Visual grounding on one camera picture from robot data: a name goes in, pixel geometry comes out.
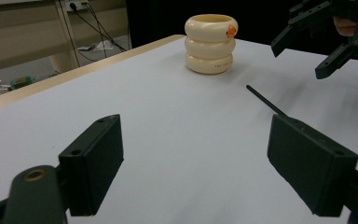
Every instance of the cream ring stack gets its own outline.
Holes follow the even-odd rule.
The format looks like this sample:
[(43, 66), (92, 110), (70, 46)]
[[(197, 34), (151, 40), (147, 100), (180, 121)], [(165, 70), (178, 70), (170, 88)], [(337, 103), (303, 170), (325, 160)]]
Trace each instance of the cream ring stack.
[(238, 24), (232, 17), (219, 14), (193, 16), (185, 23), (186, 65), (202, 74), (227, 71), (233, 62), (234, 36)]

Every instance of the white table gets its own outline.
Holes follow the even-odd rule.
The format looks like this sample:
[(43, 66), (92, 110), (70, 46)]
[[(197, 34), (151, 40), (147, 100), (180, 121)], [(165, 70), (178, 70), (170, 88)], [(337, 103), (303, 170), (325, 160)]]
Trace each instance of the white table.
[(269, 163), (274, 112), (245, 86), (358, 154), (358, 61), (318, 80), (324, 55), (274, 58), (269, 46), (237, 40), (232, 68), (206, 76), (186, 68), (184, 41), (171, 36), (0, 96), (0, 200), (15, 175), (57, 166), (94, 120), (120, 114), (124, 162), (98, 214), (69, 223), (346, 223), (346, 208), (314, 216)]

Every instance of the wall socket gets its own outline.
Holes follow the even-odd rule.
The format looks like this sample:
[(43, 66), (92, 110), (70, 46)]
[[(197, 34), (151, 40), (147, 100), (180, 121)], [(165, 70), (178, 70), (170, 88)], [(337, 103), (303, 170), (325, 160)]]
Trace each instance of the wall socket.
[(77, 10), (88, 9), (87, 6), (83, 5), (88, 2), (89, 0), (65, 0), (66, 11), (73, 11), (70, 7), (71, 3), (75, 4)]

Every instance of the thin black rod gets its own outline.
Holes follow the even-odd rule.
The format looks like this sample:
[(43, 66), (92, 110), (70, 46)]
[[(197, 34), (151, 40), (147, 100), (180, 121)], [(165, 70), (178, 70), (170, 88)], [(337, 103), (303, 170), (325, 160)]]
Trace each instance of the thin black rod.
[(258, 93), (258, 91), (256, 91), (255, 89), (253, 89), (251, 86), (246, 85), (246, 88), (251, 91), (255, 96), (258, 97), (258, 99), (260, 99), (262, 102), (264, 102), (264, 104), (266, 104), (267, 106), (269, 106), (269, 108), (271, 108), (273, 111), (277, 112), (277, 114), (279, 115), (285, 115), (278, 107), (276, 107), (275, 105), (272, 104), (272, 102), (270, 102), (269, 100), (267, 100), (264, 96), (262, 96), (260, 93)]

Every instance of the floor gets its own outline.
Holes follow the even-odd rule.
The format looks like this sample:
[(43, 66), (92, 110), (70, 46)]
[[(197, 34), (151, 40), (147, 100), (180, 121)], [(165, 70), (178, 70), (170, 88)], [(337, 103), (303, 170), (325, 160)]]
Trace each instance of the floor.
[[(114, 38), (114, 41), (123, 49), (120, 49), (107, 41), (78, 48), (77, 50), (81, 55), (79, 58), (80, 64), (83, 66), (89, 63), (94, 63), (104, 59), (105, 57), (116, 55), (123, 50), (131, 48), (131, 42), (127, 35)], [(27, 83), (35, 83), (37, 81), (58, 75), (59, 73), (54, 71), (48, 57), (1, 69), (0, 94), (15, 89), (15, 86), (13, 86), (15, 80), (27, 79)]]

